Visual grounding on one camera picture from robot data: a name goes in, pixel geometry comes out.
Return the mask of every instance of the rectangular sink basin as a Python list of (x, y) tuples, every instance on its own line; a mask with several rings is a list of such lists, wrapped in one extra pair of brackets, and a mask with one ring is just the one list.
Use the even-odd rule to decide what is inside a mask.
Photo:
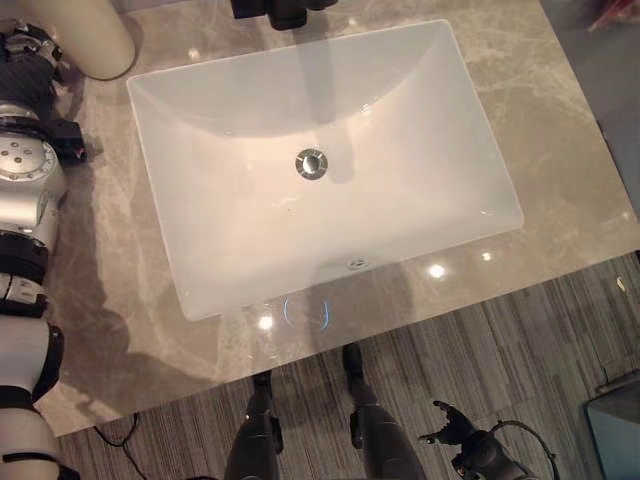
[(446, 21), (127, 85), (189, 320), (522, 225)]

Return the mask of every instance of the marble countertop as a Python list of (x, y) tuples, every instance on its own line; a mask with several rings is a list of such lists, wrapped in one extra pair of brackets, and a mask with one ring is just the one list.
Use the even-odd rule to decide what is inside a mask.
[[(640, 247), (640, 226), (562, 49), (534, 0), (341, 0), (297, 41), (446, 18), (522, 204), (519, 230), (460, 245), (201, 322), (182, 315), (125, 86), (129, 75), (291, 45), (227, 1), (125, 15), (139, 47), (123, 78), (78, 77), (60, 109), (91, 161), (68, 170), (48, 275), (66, 336), (59, 384), (39, 403), (56, 434), (206, 390), (349, 341), (539, 283)], [(181, 159), (176, 159), (179, 171)], [(428, 275), (438, 264), (445, 274)], [(332, 321), (320, 329), (320, 302)], [(273, 318), (269, 329), (259, 320)]]

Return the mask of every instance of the black cable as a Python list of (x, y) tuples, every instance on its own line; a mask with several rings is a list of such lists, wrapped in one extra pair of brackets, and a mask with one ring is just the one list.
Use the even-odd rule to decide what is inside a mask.
[[(131, 440), (131, 437), (138, 429), (138, 425), (140, 425), (140, 414), (136, 412), (133, 414), (133, 425), (131, 425), (131, 428), (129, 429), (127, 434), (124, 436), (124, 438), (118, 442), (109, 439), (107, 435), (104, 432), (102, 432), (98, 427), (93, 427), (93, 429), (96, 431), (96, 433), (104, 443), (106, 443), (110, 447), (121, 448), (122, 451), (124, 452), (124, 455), (131, 462), (131, 465), (133, 465), (133, 468), (136, 470), (140, 478), (142, 478), (143, 480), (149, 480), (149, 477), (147, 477), (142, 472), (142, 470), (140, 469), (140, 466), (138, 465), (138, 462), (136, 462), (135, 458), (133, 458), (133, 455), (131, 454), (131, 451), (129, 450), (129, 446), (128, 446), (128, 442), (129, 440)], [(202, 475), (199, 477), (189, 477), (185, 480), (217, 480), (217, 479), (214, 477), (209, 477), (207, 475)]]
[(551, 470), (553, 471), (553, 480), (560, 480), (560, 473), (558, 472), (558, 465), (556, 464), (556, 454), (551, 452), (551, 450), (549, 449), (549, 446), (543, 440), (540, 434), (536, 432), (533, 428), (531, 428), (529, 425), (527, 425), (526, 423), (520, 422), (518, 420), (505, 420), (505, 421), (498, 420), (498, 423), (494, 425), (493, 428), (491, 428), (491, 430), (489, 430), (489, 434), (493, 435), (498, 430), (501, 430), (502, 428), (507, 426), (522, 428), (523, 430), (533, 435), (536, 440), (538, 440), (538, 443), (544, 450), (544, 453), (549, 459), (549, 463), (551, 464)]

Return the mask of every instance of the chrome drain stopper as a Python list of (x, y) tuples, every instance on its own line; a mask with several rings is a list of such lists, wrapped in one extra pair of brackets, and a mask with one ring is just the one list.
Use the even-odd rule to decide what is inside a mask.
[(315, 148), (305, 148), (296, 157), (296, 170), (307, 180), (317, 180), (326, 172), (327, 156)]

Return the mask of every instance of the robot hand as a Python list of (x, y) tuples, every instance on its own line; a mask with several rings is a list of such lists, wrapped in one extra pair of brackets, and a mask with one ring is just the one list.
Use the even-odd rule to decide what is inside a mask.
[(462, 452), (451, 461), (464, 480), (535, 480), (528, 469), (513, 461), (502, 444), (489, 432), (476, 429), (457, 409), (444, 402), (433, 402), (446, 412), (447, 424), (440, 431), (422, 435), (419, 440), (433, 444), (461, 445)]

